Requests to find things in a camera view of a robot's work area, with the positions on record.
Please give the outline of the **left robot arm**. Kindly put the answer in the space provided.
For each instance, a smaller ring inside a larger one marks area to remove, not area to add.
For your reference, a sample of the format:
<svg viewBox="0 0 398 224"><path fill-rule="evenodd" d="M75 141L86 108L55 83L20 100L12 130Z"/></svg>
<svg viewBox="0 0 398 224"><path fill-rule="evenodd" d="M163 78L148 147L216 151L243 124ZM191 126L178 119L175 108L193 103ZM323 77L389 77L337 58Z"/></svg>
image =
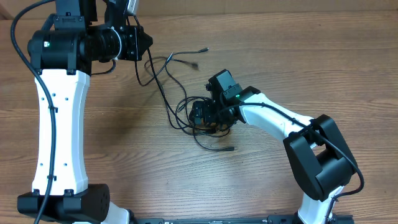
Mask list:
<svg viewBox="0 0 398 224"><path fill-rule="evenodd" d="M39 155L31 190L19 213L57 223L132 223L130 210L110 199L106 184L90 184L83 153L85 101L92 63L138 62L152 38L127 19L137 0L108 1L97 23L94 1L57 1L55 13L28 43L22 61L34 74L39 98Z"/></svg>

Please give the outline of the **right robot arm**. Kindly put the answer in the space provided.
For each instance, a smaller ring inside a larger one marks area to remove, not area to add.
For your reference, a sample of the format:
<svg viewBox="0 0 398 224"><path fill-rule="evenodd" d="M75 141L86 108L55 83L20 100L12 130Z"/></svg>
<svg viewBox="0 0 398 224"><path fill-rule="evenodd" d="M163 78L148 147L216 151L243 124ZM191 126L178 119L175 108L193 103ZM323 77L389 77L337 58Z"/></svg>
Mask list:
<svg viewBox="0 0 398 224"><path fill-rule="evenodd" d="M256 126L284 145L294 178L303 192L293 215L268 215L262 223L353 223L351 215L332 210L344 186L359 174L358 165L334 120L294 113L272 102L257 88L242 88L228 70L208 80L210 98L195 101L193 127L228 131L238 121Z"/></svg>

